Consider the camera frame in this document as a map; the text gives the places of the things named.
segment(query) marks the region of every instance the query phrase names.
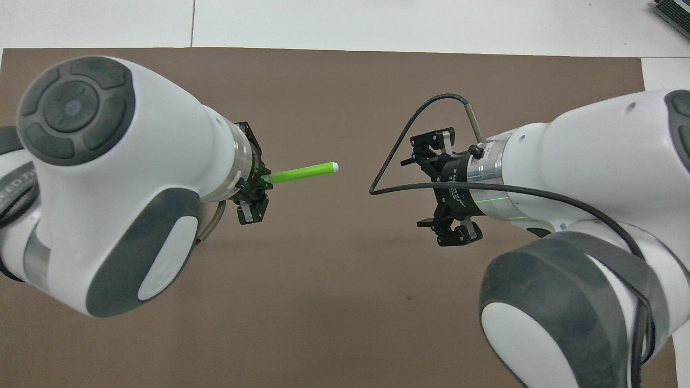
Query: button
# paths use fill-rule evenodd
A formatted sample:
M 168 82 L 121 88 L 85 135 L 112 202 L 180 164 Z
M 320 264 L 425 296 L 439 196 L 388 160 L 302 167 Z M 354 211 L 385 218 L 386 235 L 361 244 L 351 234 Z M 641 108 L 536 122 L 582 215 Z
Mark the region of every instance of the button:
M 39 123 L 31 124 L 25 134 L 33 148 L 44 155 L 57 159 L 70 159 L 75 155 L 72 140 L 47 134 Z
M 43 103 L 46 121 L 58 132 L 71 133 L 90 123 L 98 112 L 98 94 L 84 81 L 69 81 L 48 92 Z
M 0 155 L 24 148 L 19 141 L 16 126 L 0 126 Z
M 127 102 L 122 98 L 107 99 L 96 122 L 84 133 L 84 144 L 91 150 L 103 146 L 117 132 L 126 108 Z
M 124 68 L 124 65 L 109 58 L 88 57 L 75 59 L 70 72 L 92 78 L 103 89 L 110 89 L 125 84 L 127 78 Z
M 41 96 L 50 85 L 53 85 L 53 83 L 58 80 L 58 78 L 60 78 L 60 72 L 56 68 L 50 69 L 36 78 L 21 99 L 19 114 L 28 116 L 36 113 L 39 108 Z
M 676 94 L 673 96 L 672 102 L 673 106 L 676 108 L 676 112 L 690 117 L 690 92 Z

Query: green indicator light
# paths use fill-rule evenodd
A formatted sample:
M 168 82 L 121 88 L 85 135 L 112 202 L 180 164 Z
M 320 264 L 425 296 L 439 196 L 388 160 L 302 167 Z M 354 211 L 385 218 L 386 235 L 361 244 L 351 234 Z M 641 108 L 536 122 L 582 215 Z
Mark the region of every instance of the green indicator light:
M 501 200 L 509 200 L 510 198 L 508 197 L 501 197 L 501 198 L 493 198 L 491 200 L 481 200 L 481 201 L 475 201 L 476 204 L 481 204 L 482 202 L 491 202 L 491 201 L 501 201 Z
M 301 180 L 304 178 L 336 173 L 338 172 L 338 168 L 338 163 L 335 162 L 322 163 L 315 166 L 307 166 L 296 168 L 294 170 L 281 171 L 275 174 L 264 175 L 262 176 L 262 179 L 268 183 L 283 183 L 291 180 Z

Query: gray rubber cover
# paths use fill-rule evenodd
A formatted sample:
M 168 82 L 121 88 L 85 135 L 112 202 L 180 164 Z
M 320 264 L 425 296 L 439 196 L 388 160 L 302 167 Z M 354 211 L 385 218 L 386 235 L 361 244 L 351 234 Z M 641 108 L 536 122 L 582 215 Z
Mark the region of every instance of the gray rubber cover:
M 137 297 L 141 283 L 175 222 L 187 215 L 197 219 L 201 217 L 201 202 L 196 192 L 185 188 L 168 188 L 156 195 L 130 225 L 96 273 L 86 296 L 88 313 L 100 318 L 115 316 L 152 300 L 153 298 L 141 301 Z M 190 237 L 185 263 L 195 240 L 196 235 Z
M 579 386 L 627 387 L 623 311 L 606 276 L 581 250 L 547 236 L 499 256 L 484 274 L 480 315 L 492 302 L 522 310 L 549 332 Z

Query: white floor tile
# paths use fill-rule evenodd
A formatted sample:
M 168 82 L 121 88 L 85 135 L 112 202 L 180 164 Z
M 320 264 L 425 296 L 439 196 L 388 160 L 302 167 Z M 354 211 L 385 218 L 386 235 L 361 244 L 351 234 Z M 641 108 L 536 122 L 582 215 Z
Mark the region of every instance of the white floor tile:
M 0 46 L 185 47 L 193 0 L 1 0 Z
M 194 46 L 690 57 L 650 0 L 196 0 Z
M 690 58 L 642 58 L 642 76 L 647 90 L 690 90 Z

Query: silver metal ring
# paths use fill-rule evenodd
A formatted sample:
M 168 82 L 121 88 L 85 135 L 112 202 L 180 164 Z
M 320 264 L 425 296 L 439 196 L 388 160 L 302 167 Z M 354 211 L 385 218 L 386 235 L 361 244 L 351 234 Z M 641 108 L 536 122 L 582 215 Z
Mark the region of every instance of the silver metal ring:
M 235 140 L 235 158 L 233 159 L 233 165 L 230 168 L 230 172 L 223 183 L 213 192 L 205 195 L 201 199 L 203 202 L 217 202 L 232 197 L 239 191 L 235 186 L 239 178 L 241 177 L 247 180 L 252 171 L 254 152 L 252 152 L 251 143 L 238 126 L 229 122 L 227 119 L 225 119 L 225 121 L 228 123 L 228 127 L 230 127 L 230 133 L 233 136 L 233 140 Z
M 504 184 L 502 171 L 503 152 L 513 131 L 492 136 L 479 146 L 484 149 L 481 159 L 470 157 L 467 164 L 467 181 L 472 183 Z M 497 220 L 521 220 L 527 216 L 513 203 L 505 191 L 470 190 L 477 207 L 487 216 Z
M 41 206 L 41 198 L 38 198 L 32 210 Z M 29 235 L 24 247 L 24 273 L 26 280 L 35 287 L 43 290 L 43 292 L 52 295 L 48 288 L 48 262 L 50 261 L 50 249 L 43 245 L 36 236 L 36 229 L 40 221 L 34 225 L 34 229 Z

